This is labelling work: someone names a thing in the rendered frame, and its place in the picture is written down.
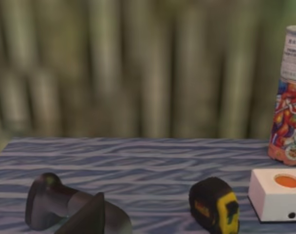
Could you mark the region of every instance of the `tabletop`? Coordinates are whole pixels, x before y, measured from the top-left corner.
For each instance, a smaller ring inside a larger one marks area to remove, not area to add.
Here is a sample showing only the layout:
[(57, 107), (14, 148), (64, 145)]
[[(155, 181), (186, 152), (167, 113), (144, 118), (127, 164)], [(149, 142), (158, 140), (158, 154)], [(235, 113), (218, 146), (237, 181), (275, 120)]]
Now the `tabletop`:
[(229, 139), (14, 138), (0, 153), (0, 234), (38, 234), (24, 223), (27, 193), (45, 172), (125, 210), (134, 234), (206, 234), (191, 217), (192, 184), (217, 176), (240, 204), (240, 234), (296, 234), (296, 224), (260, 224), (247, 191), (254, 168), (285, 168), (268, 142)]

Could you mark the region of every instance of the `blurred background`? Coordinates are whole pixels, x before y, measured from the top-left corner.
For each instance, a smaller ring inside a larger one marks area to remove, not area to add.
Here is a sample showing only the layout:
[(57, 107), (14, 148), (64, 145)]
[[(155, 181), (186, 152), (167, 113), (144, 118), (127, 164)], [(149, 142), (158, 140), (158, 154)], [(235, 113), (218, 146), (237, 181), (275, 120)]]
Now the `blurred background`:
[(12, 136), (268, 139), (296, 0), (0, 0)]

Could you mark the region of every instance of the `orange button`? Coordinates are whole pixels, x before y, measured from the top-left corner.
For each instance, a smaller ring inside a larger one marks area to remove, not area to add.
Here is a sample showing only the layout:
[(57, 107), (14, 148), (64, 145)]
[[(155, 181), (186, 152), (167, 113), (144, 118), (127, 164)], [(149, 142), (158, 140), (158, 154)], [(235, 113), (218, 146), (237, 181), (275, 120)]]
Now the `orange button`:
[(296, 188), (296, 177), (292, 175), (277, 175), (275, 181), (281, 186)]

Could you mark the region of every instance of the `white cube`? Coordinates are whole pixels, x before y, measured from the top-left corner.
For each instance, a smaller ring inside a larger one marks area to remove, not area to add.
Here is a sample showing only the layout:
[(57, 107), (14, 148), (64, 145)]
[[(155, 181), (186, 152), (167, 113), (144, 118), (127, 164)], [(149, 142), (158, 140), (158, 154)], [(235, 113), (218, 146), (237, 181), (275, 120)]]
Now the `white cube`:
[(296, 187), (278, 184), (282, 175), (296, 180), (296, 168), (252, 170), (248, 196), (262, 222), (296, 221)]

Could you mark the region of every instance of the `spray can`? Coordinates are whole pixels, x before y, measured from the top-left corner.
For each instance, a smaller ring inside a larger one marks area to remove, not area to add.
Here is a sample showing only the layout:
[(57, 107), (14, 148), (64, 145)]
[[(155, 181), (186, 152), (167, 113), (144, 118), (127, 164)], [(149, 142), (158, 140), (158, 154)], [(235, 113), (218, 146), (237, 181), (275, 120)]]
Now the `spray can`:
[(286, 165), (296, 165), (296, 26), (286, 29), (268, 154)]

